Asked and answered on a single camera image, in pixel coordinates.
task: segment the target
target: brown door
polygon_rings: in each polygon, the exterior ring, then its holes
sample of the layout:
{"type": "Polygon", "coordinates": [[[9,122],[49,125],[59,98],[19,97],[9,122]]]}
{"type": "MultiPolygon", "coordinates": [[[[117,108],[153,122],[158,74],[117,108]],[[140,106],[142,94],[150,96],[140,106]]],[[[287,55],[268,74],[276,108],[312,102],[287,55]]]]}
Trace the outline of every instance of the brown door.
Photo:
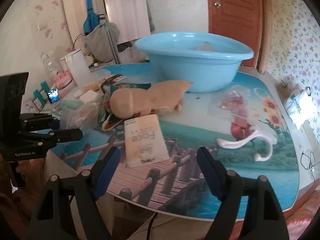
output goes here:
{"type": "Polygon", "coordinates": [[[242,65],[255,67],[262,31],[262,0],[208,0],[209,32],[240,41],[254,51],[242,65]]]}

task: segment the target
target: gray bag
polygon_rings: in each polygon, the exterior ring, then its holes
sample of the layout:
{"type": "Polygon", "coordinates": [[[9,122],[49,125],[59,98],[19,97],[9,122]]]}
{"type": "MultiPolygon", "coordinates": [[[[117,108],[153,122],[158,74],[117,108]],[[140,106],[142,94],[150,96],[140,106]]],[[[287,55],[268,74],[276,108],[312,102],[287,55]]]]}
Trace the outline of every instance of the gray bag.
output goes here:
{"type": "Polygon", "coordinates": [[[117,44],[119,33],[114,23],[99,24],[90,34],[84,37],[84,40],[98,61],[109,62],[115,58],[117,53],[112,40],[117,44]]]}

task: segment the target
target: red object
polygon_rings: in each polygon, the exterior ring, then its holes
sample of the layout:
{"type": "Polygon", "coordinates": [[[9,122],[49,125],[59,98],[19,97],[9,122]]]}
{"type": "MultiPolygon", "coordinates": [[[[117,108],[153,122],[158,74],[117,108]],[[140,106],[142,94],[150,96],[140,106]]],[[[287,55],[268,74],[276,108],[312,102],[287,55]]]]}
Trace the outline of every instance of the red object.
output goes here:
{"type": "Polygon", "coordinates": [[[247,126],[243,127],[233,122],[231,124],[231,134],[237,140],[243,140],[251,134],[249,130],[250,127],[250,124],[247,124],[247,126]]]}

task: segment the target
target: wooden bridge print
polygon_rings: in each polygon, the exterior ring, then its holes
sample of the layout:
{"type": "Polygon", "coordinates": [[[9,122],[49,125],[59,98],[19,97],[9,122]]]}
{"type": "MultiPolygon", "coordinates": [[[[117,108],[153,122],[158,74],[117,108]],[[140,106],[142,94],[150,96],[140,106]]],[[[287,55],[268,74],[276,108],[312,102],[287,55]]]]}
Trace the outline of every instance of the wooden bridge print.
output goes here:
{"type": "MultiPolygon", "coordinates": [[[[206,188],[196,161],[197,149],[180,148],[177,140],[167,139],[165,142],[170,159],[134,168],[126,167],[124,141],[115,142],[113,137],[98,147],[92,148],[92,145],[87,143],[81,152],[70,156],[62,153],[60,158],[63,161],[76,160],[72,168],[81,172],[93,166],[91,164],[81,167],[87,155],[101,151],[98,157],[100,160],[112,146],[119,147],[121,159],[108,191],[149,208],[187,215],[188,209],[201,200],[206,188]]],[[[217,152],[216,145],[207,148],[211,153],[217,152]]]]}

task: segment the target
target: white plastic hook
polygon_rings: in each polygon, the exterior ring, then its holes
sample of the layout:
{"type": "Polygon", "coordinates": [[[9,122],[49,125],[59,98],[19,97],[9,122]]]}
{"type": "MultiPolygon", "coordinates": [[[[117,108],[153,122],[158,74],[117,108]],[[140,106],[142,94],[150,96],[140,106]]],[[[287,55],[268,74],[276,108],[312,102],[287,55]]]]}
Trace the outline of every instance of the white plastic hook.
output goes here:
{"type": "Polygon", "coordinates": [[[240,141],[227,141],[223,139],[217,139],[217,144],[225,149],[238,149],[245,145],[246,143],[250,142],[254,138],[259,138],[263,141],[265,141],[268,146],[269,146],[269,152],[267,156],[262,157],[260,154],[255,154],[254,155],[254,160],[256,162],[264,162],[267,161],[271,158],[272,152],[273,152],[273,146],[277,144],[277,139],[274,137],[271,133],[261,129],[258,126],[251,126],[250,131],[252,132],[248,137],[244,138],[243,140],[240,141]]]}

